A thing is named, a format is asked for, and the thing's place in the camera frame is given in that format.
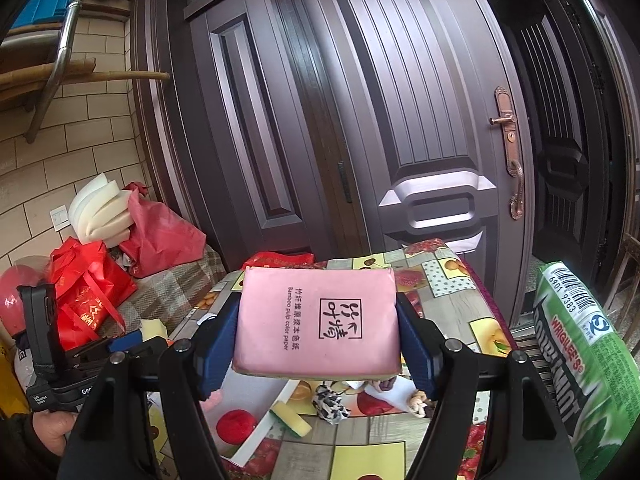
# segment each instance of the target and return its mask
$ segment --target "chinese characters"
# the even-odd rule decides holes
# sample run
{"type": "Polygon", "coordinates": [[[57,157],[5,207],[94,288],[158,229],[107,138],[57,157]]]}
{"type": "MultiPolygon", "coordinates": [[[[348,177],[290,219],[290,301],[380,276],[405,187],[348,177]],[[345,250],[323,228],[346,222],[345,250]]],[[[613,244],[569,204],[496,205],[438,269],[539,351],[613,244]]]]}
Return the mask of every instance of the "chinese characters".
{"type": "Polygon", "coordinates": [[[302,321],[302,289],[287,289],[287,304],[285,307],[285,325],[283,347],[285,350],[300,350],[300,327],[302,321]]]}
{"type": "Polygon", "coordinates": [[[320,300],[319,339],[362,339],[362,301],[320,300]]]}

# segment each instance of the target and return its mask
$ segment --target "door lock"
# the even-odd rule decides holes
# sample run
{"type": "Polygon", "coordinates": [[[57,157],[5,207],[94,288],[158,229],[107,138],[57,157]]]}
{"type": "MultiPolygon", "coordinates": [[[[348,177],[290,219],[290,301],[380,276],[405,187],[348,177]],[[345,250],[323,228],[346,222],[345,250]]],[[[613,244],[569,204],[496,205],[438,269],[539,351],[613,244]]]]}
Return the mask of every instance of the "door lock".
{"type": "Polygon", "coordinates": [[[504,155],[507,163],[507,172],[516,179],[516,192],[509,200],[511,218],[520,220],[524,215],[524,171],[520,161],[520,149],[518,148],[518,120],[513,113],[511,95],[506,88],[498,86],[495,89],[495,103],[498,105],[500,117],[490,118],[492,126],[500,125],[504,140],[504,155]]]}

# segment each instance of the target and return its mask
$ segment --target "red pom pom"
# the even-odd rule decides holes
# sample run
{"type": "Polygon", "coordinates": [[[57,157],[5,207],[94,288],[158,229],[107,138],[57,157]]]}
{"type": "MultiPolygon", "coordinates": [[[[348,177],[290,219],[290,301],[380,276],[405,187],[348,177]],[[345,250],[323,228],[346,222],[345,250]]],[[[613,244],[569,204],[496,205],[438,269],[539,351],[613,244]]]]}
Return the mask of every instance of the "red pom pom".
{"type": "Polygon", "coordinates": [[[255,417],[245,410],[231,410],[220,417],[216,432],[227,444],[240,446],[258,425],[255,417]]]}
{"type": "Polygon", "coordinates": [[[367,416],[382,415],[383,413],[390,412],[394,407],[385,402],[384,400],[371,397],[365,392],[360,392],[357,398],[358,409],[367,416]]]}

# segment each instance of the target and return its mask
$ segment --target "pink tissue pack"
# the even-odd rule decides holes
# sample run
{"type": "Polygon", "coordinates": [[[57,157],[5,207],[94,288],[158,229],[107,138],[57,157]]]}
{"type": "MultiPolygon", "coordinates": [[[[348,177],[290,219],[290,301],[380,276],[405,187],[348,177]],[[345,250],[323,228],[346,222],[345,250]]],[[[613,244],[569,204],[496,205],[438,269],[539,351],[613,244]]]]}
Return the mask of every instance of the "pink tissue pack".
{"type": "Polygon", "coordinates": [[[318,380],[401,373],[392,269],[250,267],[244,275],[233,369],[318,380]]]}

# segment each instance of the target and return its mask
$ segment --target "wrigley's doublemint package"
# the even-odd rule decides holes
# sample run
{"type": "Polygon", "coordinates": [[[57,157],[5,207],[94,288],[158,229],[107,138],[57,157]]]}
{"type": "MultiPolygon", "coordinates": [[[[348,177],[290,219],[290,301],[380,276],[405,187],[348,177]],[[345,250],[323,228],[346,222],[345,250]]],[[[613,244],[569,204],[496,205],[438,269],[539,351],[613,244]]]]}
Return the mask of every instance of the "wrigley's doublemint package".
{"type": "Polygon", "coordinates": [[[640,413],[638,366],[598,302],[563,263],[540,269],[534,323],[580,475],[595,479],[640,413]]]}

